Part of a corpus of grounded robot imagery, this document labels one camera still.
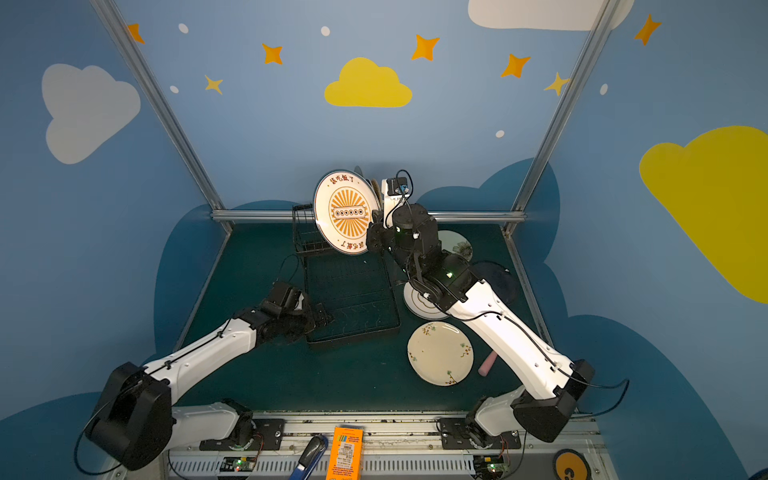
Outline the yellow woven wicker plate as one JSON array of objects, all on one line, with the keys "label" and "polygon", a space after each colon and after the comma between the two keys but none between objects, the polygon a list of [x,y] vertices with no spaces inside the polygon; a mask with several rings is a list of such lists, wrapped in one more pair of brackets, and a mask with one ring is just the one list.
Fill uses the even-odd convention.
[{"label": "yellow woven wicker plate", "polygon": [[376,179],[370,178],[369,179],[369,184],[370,184],[370,186],[371,186],[371,188],[372,188],[372,190],[373,190],[373,192],[374,192],[374,194],[376,196],[376,199],[378,201],[380,201],[382,199],[382,194],[381,194],[381,189],[380,189],[379,182]]}]

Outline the sunburst plate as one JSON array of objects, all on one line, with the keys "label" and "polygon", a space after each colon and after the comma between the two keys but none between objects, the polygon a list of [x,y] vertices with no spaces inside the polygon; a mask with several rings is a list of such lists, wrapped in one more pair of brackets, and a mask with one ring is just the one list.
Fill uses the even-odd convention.
[{"label": "sunburst plate", "polygon": [[317,229],[335,250],[346,255],[368,251],[367,230],[379,209],[371,185],[359,174],[336,170],[318,183],[313,200]]}]

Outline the pale green floral plate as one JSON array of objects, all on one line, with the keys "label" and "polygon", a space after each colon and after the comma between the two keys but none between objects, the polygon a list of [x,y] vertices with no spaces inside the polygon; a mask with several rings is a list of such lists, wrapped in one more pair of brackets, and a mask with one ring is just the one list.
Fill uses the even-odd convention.
[{"label": "pale green floral plate", "polygon": [[443,250],[459,255],[468,262],[471,261],[473,257],[473,247],[465,236],[452,230],[439,230],[438,239],[441,242]]}]

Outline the cream floral plate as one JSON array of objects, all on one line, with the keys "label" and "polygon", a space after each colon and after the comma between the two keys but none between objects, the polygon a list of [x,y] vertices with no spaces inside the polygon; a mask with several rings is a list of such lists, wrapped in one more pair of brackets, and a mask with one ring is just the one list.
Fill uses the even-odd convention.
[{"label": "cream floral plate", "polygon": [[453,386],[472,370],[474,350],[456,326],[432,321],[418,327],[407,344],[408,359],[416,374],[427,383]]}]

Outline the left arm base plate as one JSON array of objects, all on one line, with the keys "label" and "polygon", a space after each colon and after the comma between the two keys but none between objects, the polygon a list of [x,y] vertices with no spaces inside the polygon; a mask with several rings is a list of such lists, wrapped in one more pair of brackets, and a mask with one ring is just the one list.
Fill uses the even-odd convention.
[{"label": "left arm base plate", "polygon": [[222,439],[201,441],[201,451],[276,451],[282,443],[283,419],[239,420],[232,432]]}]

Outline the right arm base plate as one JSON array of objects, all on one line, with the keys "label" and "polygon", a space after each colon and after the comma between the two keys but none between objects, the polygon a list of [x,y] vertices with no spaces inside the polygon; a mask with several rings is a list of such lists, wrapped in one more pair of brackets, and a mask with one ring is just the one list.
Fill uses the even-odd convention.
[{"label": "right arm base plate", "polygon": [[464,418],[441,417],[436,420],[436,427],[444,450],[518,450],[522,448],[521,437],[517,431],[490,436],[479,427],[468,425]]}]

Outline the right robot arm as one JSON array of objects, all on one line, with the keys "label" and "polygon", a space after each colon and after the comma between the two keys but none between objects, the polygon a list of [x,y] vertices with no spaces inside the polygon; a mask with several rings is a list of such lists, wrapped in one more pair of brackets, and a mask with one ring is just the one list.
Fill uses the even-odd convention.
[{"label": "right robot arm", "polygon": [[552,443],[570,421],[594,377],[585,360],[557,352],[520,320],[467,260],[443,249],[433,216],[419,204],[376,210],[366,233],[372,252],[388,252],[409,284],[449,317],[464,322],[521,381],[509,393],[488,397],[465,419],[478,445],[523,429]]}]

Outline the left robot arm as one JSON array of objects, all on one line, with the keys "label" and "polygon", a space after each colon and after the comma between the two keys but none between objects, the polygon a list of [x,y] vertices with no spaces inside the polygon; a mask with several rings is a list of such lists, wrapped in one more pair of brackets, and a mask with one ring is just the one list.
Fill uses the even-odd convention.
[{"label": "left robot arm", "polygon": [[231,360],[275,339],[296,341],[327,326],[332,315],[299,288],[276,281],[258,305],[234,313],[221,326],[164,358],[115,368],[79,437],[129,471],[163,452],[207,443],[225,450],[265,447],[251,410],[233,400],[198,407],[178,401]]}]

